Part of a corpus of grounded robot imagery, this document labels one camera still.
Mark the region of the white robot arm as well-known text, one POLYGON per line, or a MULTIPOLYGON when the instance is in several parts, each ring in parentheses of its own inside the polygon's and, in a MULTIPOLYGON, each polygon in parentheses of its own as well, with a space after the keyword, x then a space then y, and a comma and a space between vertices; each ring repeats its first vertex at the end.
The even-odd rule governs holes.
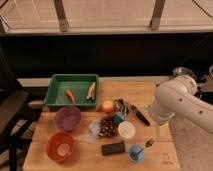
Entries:
POLYGON ((197 84, 188 75, 175 77, 156 87, 148 113, 159 125, 179 114, 213 134, 213 105, 195 97, 197 84))

